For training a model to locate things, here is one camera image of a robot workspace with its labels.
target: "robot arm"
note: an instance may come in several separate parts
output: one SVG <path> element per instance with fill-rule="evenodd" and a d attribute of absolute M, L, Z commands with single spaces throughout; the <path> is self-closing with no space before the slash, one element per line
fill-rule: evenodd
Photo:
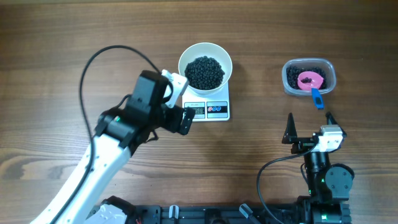
<path fill-rule="evenodd" d="M 195 111 L 175 106 L 178 96 L 183 95 L 187 86 L 188 80 L 179 74 L 163 70 L 160 76 L 143 71 L 126 107 L 122 110 L 111 108 L 100 116 L 93 138 L 96 152 L 90 174 L 57 223 L 84 223 L 109 181 L 128 162 L 137 147 L 147 142 L 151 132 L 155 135 L 152 140 L 157 140 L 155 129 L 162 127 L 172 133 L 188 134 Z M 88 146 L 57 196 L 32 223 L 52 222 L 83 177 L 90 159 L 90 148 Z M 126 216 L 115 217 L 120 219 L 117 223 L 124 223 L 123 217 Z"/>

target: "clear plastic container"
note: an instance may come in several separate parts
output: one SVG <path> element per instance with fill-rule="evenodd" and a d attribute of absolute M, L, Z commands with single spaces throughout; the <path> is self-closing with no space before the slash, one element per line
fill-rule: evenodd
<path fill-rule="evenodd" d="M 282 68 L 282 81 L 284 83 L 285 93 L 294 96 L 311 96 L 311 91 L 308 90 L 296 90 L 290 87 L 287 82 L 286 68 L 289 66 L 296 66 L 298 68 L 312 68 L 320 67 L 326 73 L 326 88 L 319 90 L 320 94 L 326 94 L 331 92 L 336 86 L 336 73 L 333 65 L 323 58 L 298 58 L 292 59 L 284 65 Z"/>

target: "blue handle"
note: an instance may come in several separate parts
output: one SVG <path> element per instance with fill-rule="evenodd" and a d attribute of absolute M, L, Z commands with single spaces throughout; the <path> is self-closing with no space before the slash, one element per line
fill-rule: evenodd
<path fill-rule="evenodd" d="M 313 103 L 318 108 L 318 110 L 323 110 L 324 109 L 323 99 L 321 94 L 319 93 L 319 90 L 316 88 L 312 88 L 311 92 L 312 92 Z"/>

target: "white bowl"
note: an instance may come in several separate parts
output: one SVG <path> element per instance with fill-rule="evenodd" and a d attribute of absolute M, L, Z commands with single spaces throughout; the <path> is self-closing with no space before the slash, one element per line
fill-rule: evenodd
<path fill-rule="evenodd" d="M 225 85 L 225 83 L 228 82 L 232 74 L 232 60 L 227 51 L 225 51 L 219 45 L 212 43 L 194 44 L 185 50 L 180 57 L 180 61 L 178 62 L 178 72 L 180 75 L 185 76 L 185 69 L 187 65 L 193 62 L 196 58 L 202 56 L 214 58 L 218 63 L 220 63 L 221 69 L 225 72 L 221 85 L 212 90 L 199 90 L 192 86 L 188 86 L 189 89 L 193 90 L 194 92 L 204 95 L 218 91 Z"/>

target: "scoop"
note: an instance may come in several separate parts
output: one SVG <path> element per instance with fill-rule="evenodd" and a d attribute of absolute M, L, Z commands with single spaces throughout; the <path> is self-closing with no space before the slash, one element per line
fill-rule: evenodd
<path fill-rule="evenodd" d="M 309 83 L 303 83 L 301 80 L 305 78 L 312 79 Z M 302 72 L 298 75 L 297 85 L 302 90 L 311 90 L 312 88 L 316 88 L 317 90 L 321 88 L 323 83 L 323 78 L 316 72 Z"/>

